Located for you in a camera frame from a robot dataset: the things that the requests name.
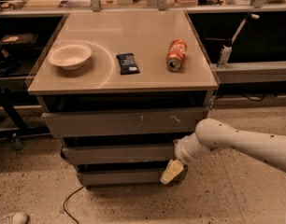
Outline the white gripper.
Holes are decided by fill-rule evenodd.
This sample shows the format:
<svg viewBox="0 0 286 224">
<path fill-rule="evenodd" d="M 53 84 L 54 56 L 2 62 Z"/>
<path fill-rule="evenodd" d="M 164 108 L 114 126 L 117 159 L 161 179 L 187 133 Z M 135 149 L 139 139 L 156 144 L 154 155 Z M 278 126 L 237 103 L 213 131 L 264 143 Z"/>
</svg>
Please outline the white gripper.
<svg viewBox="0 0 286 224">
<path fill-rule="evenodd" d="M 170 160 L 164 170 L 160 181 L 169 184 L 184 169 L 184 164 L 188 165 L 193 159 L 196 149 L 196 138 L 194 135 L 186 135 L 174 141 L 174 155 L 176 160 Z"/>
</svg>

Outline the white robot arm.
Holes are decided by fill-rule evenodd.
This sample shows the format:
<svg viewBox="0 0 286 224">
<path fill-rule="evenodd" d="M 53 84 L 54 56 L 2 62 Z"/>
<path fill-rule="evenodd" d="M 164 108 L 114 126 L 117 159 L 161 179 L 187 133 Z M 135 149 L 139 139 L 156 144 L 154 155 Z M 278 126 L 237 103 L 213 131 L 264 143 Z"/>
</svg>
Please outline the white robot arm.
<svg viewBox="0 0 286 224">
<path fill-rule="evenodd" d="M 190 162 L 224 148 L 232 148 L 286 173 L 286 136 L 236 129 L 216 119 L 202 119 L 194 133 L 174 142 L 170 160 L 160 181 L 169 184 Z"/>
</svg>

